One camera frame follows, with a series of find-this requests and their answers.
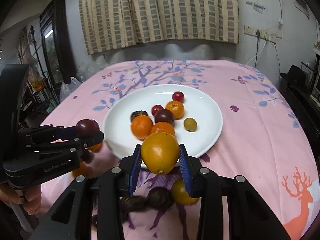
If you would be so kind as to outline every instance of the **orange deer print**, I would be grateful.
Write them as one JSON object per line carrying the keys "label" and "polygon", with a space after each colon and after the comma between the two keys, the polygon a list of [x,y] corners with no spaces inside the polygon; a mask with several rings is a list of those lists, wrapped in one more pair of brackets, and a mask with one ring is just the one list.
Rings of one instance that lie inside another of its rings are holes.
{"label": "orange deer print", "polygon": [[301,213],[297,217],[293,218],[291,221],[284,225],[285,230],[287,230],[290,238],[292,240],[298,240],[301,237],[301,234],[306,227],[308,216],[309,216],[309,207],[308,204],[313,202],[313,197],[311,193],[307,190],[308,187],[312,185],[312,181],[310,181],[310,176],[306,176],[306,173],[303,172],[304,179],[302,180],[301,175],[296,168],[296,172],[293,174],[293,185],[297,189],[297,193],[293,194],[288,187],[287,179],[288,176],[282,177],[284,182],[282,185],[285,187],[287,192],[290,194],[290,197],[297,197],[298,200],[301,201]]}

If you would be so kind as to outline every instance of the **striped curtain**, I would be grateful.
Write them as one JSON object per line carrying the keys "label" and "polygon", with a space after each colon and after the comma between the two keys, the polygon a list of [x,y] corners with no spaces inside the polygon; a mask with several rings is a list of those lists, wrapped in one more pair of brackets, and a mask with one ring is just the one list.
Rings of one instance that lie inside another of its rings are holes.
{"label": "striped curtain", "polygon": [[88,54],[163,40],[238,43],[237,0],[79,0]]}

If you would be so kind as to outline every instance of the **human hand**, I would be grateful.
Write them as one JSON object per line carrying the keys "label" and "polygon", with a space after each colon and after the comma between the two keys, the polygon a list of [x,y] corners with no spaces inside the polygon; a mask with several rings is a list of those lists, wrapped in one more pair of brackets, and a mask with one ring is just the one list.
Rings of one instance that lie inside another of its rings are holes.
{"label": "human hand", "polygon": [[[41,209],[41,185],[34,186],[24,192],[25,201],[23,207],[29,215],[37,214]],[[14,204],[21,204],[18,193],[8,184],[0,184],[0,200]]]}

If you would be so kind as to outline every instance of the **table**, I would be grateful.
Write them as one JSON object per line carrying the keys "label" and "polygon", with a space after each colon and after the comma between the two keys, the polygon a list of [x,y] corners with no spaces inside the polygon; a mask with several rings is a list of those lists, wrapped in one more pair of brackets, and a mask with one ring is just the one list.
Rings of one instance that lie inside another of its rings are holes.
{"label": "table", "polygon": [[[221,176],[244,175],[287,229],[300,239],[319,212],[320,190],[308,140],[282,95],[259,70],[228,61],[132,61],[108,66],[66,98],[43,122],[73,126],[84,118],[103,121],[112,105],[135,89],[184,84],[211,96],[223,115],[222,133],[200,159]],[[104,143],[88,165],[91,176],[118,164]],[[180,174],[140,172],[136,194],[171,188]],[[73,180],[70,173],[42,185],[46,211]],[[200,202],[173,205],[167,212],[130,213],[126,239],[196,239]]]}

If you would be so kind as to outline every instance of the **red cherry tomato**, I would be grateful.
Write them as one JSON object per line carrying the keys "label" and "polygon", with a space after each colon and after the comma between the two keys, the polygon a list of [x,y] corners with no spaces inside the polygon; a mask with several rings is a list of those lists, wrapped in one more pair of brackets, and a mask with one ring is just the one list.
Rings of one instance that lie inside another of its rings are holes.
{"label": "red cherry tomato", "polygon": [[155,116],[156,112],[158,112],[160,109],[163,109],[161,105],[155,105],[151,108],[151,114]]}
{"label": "red cherry tomato", "polygon": [[178,101],[180,103],[183,103],[184,101],[184,95],[182,92],[174,92],[173,95],[172,95],[172,100],[173,101]]}

